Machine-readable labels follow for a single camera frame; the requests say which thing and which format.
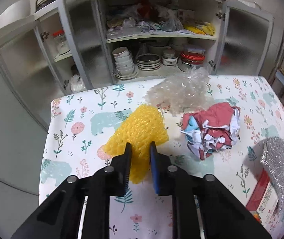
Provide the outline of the floral bear tablecloth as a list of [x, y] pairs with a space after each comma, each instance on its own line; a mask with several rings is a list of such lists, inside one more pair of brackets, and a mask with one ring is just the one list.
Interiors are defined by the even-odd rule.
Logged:
[[157, 196], [148, 164], [149, 146], [189, 174], [214, 174], [241, 203], [248, 203], [261, 173], [263, 141], [284, 140], [284, 106], [263, 77], [210, 77], [204, 91], [215, 103], [240, 109], [239, 135], [230, 149], [196, 157], [182, 132], [182, 115], [171, 105], [147, 106], [145, 94], [158, 80], [145, 80], [59, 97], [51, 118], [40, 174], [43, 202], [68, 176], [84, 178], [108, 166], [127, 142], [133, 157], [128, 191], [110, 199], [111, 238], [171, 238], [170, 197]]

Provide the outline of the stack of white bowls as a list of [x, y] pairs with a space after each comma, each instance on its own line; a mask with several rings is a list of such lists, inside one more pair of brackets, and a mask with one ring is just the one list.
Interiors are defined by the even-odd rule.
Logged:
[[120, 80], [134, 79], [138, 75], [133, 57], [126, 47], [120, 47], [112, 51], [115, 64], [115, 76]]

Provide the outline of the clear bubble wrap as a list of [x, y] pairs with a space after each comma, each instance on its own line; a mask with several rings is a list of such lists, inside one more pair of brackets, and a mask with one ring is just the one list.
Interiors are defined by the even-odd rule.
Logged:
[[207, 93], [209, 80], [204, 68], [187, 70], [151, 87], [144, 98], [152, 106], [167, 108], [173, 116], [186, 110], [206, 110], [214, 104], [213, 97]]

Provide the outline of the red lidded containers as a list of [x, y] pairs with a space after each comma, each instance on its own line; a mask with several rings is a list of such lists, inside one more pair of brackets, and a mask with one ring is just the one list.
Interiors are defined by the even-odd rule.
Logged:
[[204, 65], [205, 61], [205, 49], [192, 45], [184, 44], [183, 51], [179, 55], [178, 68], [182, 72], [186, 72], [191, 69], [198, 69]]

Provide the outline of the red white paper box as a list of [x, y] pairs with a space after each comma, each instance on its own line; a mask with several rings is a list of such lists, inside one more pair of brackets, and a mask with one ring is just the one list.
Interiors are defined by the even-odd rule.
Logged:
[[278, 196], [267, 172], [263, 169], [246, 209], [264, 227], [270, 223], [278, 204]]

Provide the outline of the grey plastic bag on shelf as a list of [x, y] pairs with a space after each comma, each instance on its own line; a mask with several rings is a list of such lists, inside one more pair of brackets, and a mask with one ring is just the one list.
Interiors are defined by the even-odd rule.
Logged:
[[174, 32], [184, 29], [181, 21], [177, 18], [172, 9], [161, 5], [156, 5], [155, 7], [159, 13], [158, 17], [161, 20], [160, 29], [162, 31]]

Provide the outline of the white kitchen cabinet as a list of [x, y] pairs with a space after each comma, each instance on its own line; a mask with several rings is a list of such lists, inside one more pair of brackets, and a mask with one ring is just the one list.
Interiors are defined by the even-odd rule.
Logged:
[[[208, 22], [214, 36], [186, 29], [160, 29], [156, 5], [172, 9], [184, 23]], [[64, 30], [70, 51], [58, 53], [53, 33]], [[273, 31], [273, 16], [238, 0], [54, 0], [30, 16], [0, 29], [0, 98], [5, 116], [33, 118], [48, 129], [52, 100], [71, 94], [77, 71], [85, 89], [123, 83], [115, 76], [112, 51], [127, 47], [160, 53], [174, 40], [206, 50], [212, 73], [260, 73]]]

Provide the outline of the white rice cooker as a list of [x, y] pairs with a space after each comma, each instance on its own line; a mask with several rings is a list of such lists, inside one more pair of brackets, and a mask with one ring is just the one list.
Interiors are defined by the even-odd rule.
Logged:
[[20, 0], [9, 6], [0, 15], [0, 29], [8, 24], [21, 20], [30, 16], [31, 5], [30, 0]]

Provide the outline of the glass jar red lid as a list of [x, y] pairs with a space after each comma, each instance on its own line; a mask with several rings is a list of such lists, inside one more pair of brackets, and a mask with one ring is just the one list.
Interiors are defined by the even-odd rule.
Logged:
[[60, 29], [57, 32], [53, 33], [53, 38], [55, 40], [56, 43], [56, 47], [58, 50], [58, 53], [60, 55], [63, 55], [65, 53], [68, 53], [70, 51], [69, 45], [67, 43], [67, 39], [64, 33], [63, 29]]

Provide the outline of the white patterned pot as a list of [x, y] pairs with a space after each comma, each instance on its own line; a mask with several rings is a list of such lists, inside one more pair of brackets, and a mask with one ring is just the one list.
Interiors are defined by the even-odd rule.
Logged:
[[165, 49], [162, 53], [162, 63], [164, 66], [176, 66], [178, 57], [173, 49]]

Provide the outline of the red white paper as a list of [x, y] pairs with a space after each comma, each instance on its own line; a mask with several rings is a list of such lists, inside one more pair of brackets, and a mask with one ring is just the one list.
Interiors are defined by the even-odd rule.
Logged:
[[181, 124], [180, 132], [186, 137], [188, 149], [203, 161], [237, 143], [240, 108], [227, 102], [217, 103], [207, 110], [185, 113]]

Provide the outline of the yellow foam net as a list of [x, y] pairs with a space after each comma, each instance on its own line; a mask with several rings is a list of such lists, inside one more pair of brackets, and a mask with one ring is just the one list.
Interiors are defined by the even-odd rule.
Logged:
[[126, 143], [130, 143], [132, 146], [130, 181], [138, 184], [145, 179], [150, 169], [150, 143], [155, 142], [159, 146], [168, 140], [162, 114], [156, 107], [142, 104], [109, 138], [103, 150], [109, 156], [115, 157], [123, 154]]

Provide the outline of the yellow packets on shelf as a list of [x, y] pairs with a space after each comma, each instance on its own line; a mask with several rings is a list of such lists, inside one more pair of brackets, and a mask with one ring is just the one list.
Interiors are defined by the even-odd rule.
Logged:
[[208, 22], [184, 23], [184, 29], [199, 35], [214, 36], [216, 34], [215, 26]]

